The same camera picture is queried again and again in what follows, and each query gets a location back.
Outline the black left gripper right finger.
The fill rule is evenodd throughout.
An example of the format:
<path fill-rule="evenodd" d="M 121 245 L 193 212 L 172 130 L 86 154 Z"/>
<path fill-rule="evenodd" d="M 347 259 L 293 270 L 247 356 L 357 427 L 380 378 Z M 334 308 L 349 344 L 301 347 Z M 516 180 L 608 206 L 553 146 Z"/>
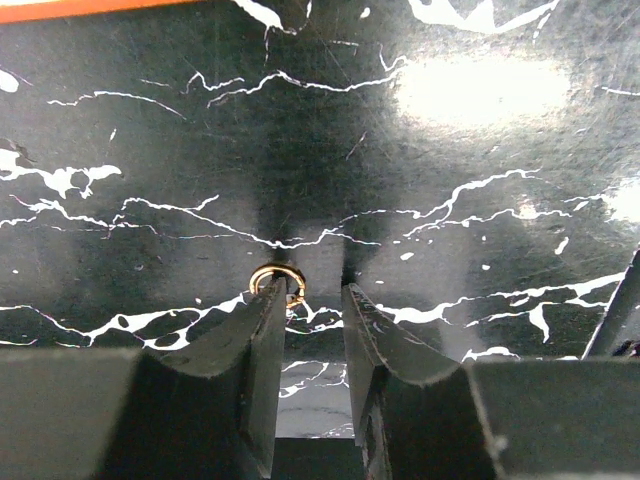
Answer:
<path fill-rule="evenodd" d="M 635 479 L 634 358 L 460 363 L 342 289 L 355 441 L 369 479 Z"/>

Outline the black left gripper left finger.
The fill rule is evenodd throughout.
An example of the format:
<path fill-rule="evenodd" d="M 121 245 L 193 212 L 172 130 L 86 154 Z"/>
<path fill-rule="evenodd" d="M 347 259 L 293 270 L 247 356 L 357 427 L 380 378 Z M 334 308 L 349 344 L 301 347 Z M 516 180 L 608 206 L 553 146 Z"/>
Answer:
<path fill-rule="evenodd" d="M 5 479 L 267 479 L 286 282 L 190 345 L 1 353 Z"/>

